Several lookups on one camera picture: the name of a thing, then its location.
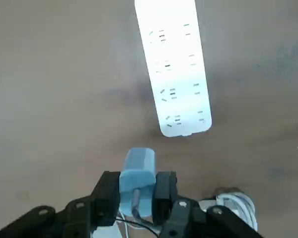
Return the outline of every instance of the cable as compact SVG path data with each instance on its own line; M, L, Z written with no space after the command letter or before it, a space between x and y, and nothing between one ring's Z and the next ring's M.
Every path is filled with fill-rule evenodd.
M255 217L255 206L253 201L242 192L223 193L216 196L217 205L225 206L225 201L231 201L239 211L239 217L255 231L258 225Z
M133 222L133 221L129 221L129 220L125 220L125 219L119 219L119 218L116 218L116 221L121 221L121 222L125 222L125 223L130 223L130 224L134 224L134 225L137 225L139 227L143 227L145 229L147 229L148 231L150 231L152 234L154 234L157 238L159 238L158 234L156 232L154 232L151 228L143 225L143 224L140 224L140 223L137 223L137 222Z
M123 214L123 212L122 212L121 210L119 210L119 213L120 213L120 216L121 216L121 217L117 217L117 218L126 220L126 217L125 217L125 215ZM131 224L129 224L129 223L125 223L125 226L128 226L128 227L130 227L130 228L132 228L132 229L135 229L135 230L144 230L144 229L145 229L145 228L143 228L143 227L135 227L135 226L133 226L133 225L131 225Z

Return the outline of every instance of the coiled white cable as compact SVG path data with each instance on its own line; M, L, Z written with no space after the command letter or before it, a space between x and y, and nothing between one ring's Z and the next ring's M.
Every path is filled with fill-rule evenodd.
M255 205L253 201L242 192L222 193L216 196L217 205L225 206L226 201L230 201L236 206L239 217L255 231L258 230L255 217Z

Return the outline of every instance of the wooden table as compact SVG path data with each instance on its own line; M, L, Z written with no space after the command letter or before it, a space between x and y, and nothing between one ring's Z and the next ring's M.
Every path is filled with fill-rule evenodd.
M237 186L264 236L298 237L298 0L196 5L213 127L166 138L132 0L0 0L0 228L146 146L181 194Z

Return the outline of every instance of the black cable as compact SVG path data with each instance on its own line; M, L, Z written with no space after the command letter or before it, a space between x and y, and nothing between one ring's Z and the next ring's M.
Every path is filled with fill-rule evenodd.
M159 235L156 232L154 232L151 228L149 228L149 227L147 227L143 224L133 222L133 221L129 221L129 220L119 219L119 218L116 218L116 221L126 222L126 223L137 225L139 227L143 227L143 228L147 229L148 231L150 231L152 234L154 234L157 238L159 238Z

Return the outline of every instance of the white power strip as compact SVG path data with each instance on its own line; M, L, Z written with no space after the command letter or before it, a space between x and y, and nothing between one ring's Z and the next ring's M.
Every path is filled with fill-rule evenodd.
M211 109L194 0L135 0L161 132L208 130Z

